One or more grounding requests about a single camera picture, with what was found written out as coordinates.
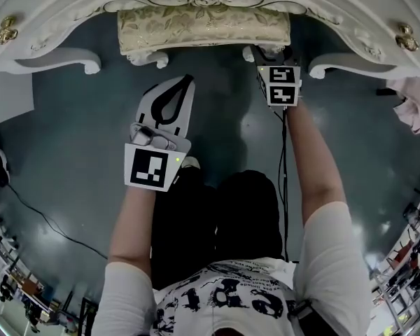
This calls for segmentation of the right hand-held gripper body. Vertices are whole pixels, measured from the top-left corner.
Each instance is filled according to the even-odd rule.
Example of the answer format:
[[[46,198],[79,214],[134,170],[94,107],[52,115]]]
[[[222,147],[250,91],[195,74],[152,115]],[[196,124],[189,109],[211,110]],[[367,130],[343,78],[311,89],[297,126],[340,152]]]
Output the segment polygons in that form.
[[[298,104],[302,78],[298,58],[290,46],[272,51],[252,46],[257,80],[267,105],[288,108]]]

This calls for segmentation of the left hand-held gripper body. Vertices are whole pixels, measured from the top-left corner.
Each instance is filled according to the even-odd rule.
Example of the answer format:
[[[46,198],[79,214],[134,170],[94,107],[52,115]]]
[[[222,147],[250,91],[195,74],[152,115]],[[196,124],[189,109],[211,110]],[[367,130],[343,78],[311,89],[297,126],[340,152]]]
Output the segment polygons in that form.
[[[125,185],[167,192],[191,142],[138,122],[130,126],[130,139],[124,152]]]

